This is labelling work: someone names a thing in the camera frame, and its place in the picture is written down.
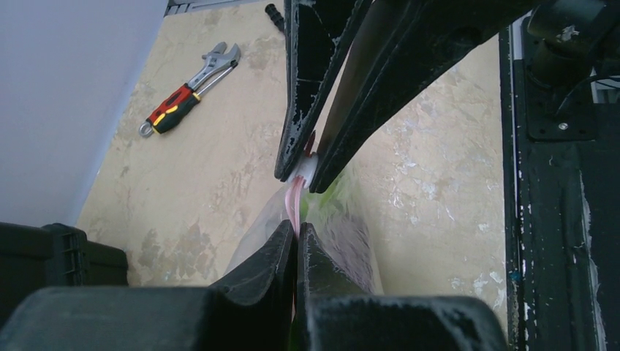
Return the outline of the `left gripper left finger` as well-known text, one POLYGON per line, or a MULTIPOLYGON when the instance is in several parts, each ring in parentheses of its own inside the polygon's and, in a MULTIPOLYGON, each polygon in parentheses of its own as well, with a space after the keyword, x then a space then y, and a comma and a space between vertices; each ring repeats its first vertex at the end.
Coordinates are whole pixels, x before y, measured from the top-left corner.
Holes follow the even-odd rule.
POLYGON ((49 287, 1 330, 3 350, 286 350, 296 237, 284 220, 207 287, 49 287))

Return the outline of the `clear zip top bag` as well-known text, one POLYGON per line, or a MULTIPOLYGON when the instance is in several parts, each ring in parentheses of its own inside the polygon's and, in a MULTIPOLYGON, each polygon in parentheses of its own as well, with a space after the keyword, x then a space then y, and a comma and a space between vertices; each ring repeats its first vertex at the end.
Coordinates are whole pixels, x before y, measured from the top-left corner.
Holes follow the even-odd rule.
MULTIPOLYGON (((280 222, 289 218, 285 206, 289 190, 290 186, 284 185, 265 204, 240 240, 226 272, 254 254, 280 222)), ((345 167, 322 194, 301 189, 299 214, 301 222, 314 226, 318 244, 338 271, 365 293, 383 293, 372 241, 374 228, 368 225, 368 206, 353 166, 345 167)))

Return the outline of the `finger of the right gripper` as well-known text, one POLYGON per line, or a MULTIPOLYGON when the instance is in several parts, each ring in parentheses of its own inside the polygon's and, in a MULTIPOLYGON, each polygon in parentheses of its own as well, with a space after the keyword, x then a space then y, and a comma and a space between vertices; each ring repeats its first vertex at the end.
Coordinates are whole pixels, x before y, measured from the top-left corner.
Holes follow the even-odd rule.
POLYGON ((287 113, 274 176, 287 181, 304 153, 370 1, 285 1, 287 113))
POLYGON ((358 29, 317 152, 323 193, 361 146, 449 68, 538 1, 374 1, 358 29))

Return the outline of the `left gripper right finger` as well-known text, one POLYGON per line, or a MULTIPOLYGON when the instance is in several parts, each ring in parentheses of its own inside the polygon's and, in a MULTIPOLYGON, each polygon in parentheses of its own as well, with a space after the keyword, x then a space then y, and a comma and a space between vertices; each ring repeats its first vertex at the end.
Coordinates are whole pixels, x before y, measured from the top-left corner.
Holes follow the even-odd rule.
POLYGON ((499 319, 471 296, 364 292, 302 224, 296 287, 299 350, 507 350, 499 319))

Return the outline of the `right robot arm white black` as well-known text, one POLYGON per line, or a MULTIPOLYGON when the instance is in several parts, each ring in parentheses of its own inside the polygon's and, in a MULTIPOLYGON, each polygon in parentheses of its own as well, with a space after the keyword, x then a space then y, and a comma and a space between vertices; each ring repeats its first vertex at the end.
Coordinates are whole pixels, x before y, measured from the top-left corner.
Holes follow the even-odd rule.
POLYGON ((619 54, 617 1, 286 1, 287 114, 275 177, 295 177, 331 91, 311 192, 324 192, 398 111, 525 14, 552 53, 585 62, 619 54))

